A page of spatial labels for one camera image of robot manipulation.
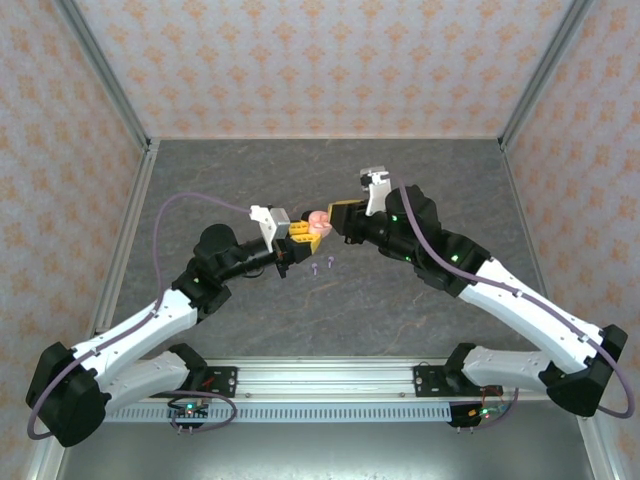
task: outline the gray marble surface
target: gray marble surface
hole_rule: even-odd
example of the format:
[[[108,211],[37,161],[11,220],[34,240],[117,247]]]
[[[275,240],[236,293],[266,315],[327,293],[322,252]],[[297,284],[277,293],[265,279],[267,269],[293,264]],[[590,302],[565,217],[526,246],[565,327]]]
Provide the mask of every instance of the gray marble surface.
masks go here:
[[[487,248],[539,289],[498,144],[490,140],[162,141],[118,299],[114,324],[155,298],[151,235],[156,212],[183,191],[230,203],[284,207],[291,219],[336,200],[364,198],[359,171],[385,165],[436,201],[443,227]],[[180,200],[163,219],[160,262],[169,284],[204,228],[226,223],[239,242],[259,236],[248,216]],[[335,257],[333,268],[327,258]],[[426,287],[410,265],[333,233],[315,261],[281,280],[275,268],[229,282],[231,299],[165,346],[187,342],[205,357],[228,355],[448,356],[463,341],[526,350],[524,338],[485,312]]]

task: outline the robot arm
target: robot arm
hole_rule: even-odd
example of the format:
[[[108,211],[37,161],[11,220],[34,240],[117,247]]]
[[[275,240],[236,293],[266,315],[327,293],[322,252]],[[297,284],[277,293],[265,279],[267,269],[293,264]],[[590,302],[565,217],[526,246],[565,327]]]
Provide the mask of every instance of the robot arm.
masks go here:
[[[391,189],[384,167],[360,173],[369,199],[337,202],[329,207],[331,225],[345,237],[346,243],[367,241],[376,245],[382,255],[411,263],[427,285],[491,313],[540,349],[499,352],[460,344],[445,366],[447,384],[459,391],[469,385],[507,385],[546,392],[565,410],[592,416],[612,368],[587,339],[603,347],[617,361],[626,333],[615,325],[600,329],[561,310],[517,280],[486,249],[463,235],[442,229],[433,200],[425,197],[417,186],[408,187],[409,204],[420,231],[445,262],[466,273],[516,287],[519,295],[451,273],[420,244],[408,221],[400,190]],[[521,298],[523,293],[552,307],[585,336],[578,337],[551,314]]]
[[[186,270],[165,291],[157,310],[156,304],[151,304],[73,348],[58,342],[42,353],[26,397],[31,408],[62,370],[88,357],[53,388],[38,411],[38,417],[63,446],[84,440],[106,413],[132,402],[165,391],[197,390],[207,365],[187,345],[134,362],[215,313],[231,296],[226,285],[229,280],[269,265],[275,265],[284,278],[289,266],[315,253],[322,239],[321,234],[309,232],[307,222],[291,223],[284,209],[254,206],[250,217],[260,224],[262,237],[239,245],[227,225],[208,227]]]

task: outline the wall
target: wall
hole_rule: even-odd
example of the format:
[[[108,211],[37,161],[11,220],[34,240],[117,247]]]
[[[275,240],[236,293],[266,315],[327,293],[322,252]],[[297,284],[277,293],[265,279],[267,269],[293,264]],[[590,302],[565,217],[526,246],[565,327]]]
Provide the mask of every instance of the wall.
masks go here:
[[[497,138],[570,0],[79,0],[152,136]]]
[[[629,333],[622,364],[632,377],[637,401],[639,59],[637,4],[596,2],[509,151],[552,297],[582,318],[616,323]],[[605,403],[624,409],[622,389],[613,383]],[[637,467],[639,416],[612,425],[616,446],[629,467]]]
[[[0,464],[22,479],[40,352],[87,333],[140,157],[51,0],[0,5]]]

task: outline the wallpaper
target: wallpaper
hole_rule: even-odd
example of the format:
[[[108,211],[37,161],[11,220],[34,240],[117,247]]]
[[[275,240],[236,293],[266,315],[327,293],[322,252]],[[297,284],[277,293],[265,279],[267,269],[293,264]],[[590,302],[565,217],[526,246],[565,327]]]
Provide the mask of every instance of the wallpaper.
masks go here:
[[[600,0],[509,151],[555,301],[629,333],[622,365],[640,403],[640,9]],[[626,408],[617,381],[606,402]],[[640,415],[612,420],[638,478]],[[632,475],[631,465],[636,465]]]
[[[40,352],[73,345],[110,261],[140,152],[51,0],[0,4],[0,464],[23,479]]]
[[[162,137],[492,137],[570,0],[80,0]]]

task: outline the pink object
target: pink object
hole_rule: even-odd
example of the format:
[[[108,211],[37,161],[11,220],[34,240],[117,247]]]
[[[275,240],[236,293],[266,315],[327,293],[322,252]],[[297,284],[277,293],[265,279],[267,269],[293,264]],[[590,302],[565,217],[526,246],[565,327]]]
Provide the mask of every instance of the pink object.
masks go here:
[[[329,223],[329,214],[320,210],[311,212],[309,214],[308,222],[309,233],[319,233],[320,235],[322,235],[322,238],[329,235],[329,233],[331,233],[331,229],[333,228]]]

